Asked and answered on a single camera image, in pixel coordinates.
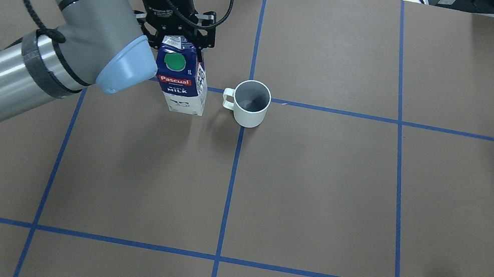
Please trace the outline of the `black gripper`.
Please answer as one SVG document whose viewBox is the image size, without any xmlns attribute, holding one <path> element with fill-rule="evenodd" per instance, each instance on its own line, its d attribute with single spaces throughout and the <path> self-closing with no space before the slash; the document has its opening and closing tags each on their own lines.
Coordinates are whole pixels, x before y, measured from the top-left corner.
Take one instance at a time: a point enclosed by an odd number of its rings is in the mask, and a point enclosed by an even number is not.
<svg viewBox="0 0 494 277">
<path fill-rule="evenodd" d="M 165 36 L 185 37 L 196 47 L 197 61 L 204 63 L 206 49 L 215 47 L 215 29 L 203 30 L 189 26 L 172 11 L 153 11 L 151 14 L 136 10 L 134 13 L 143 35 L 151 44 L 161 45 Z"/>
</svg>

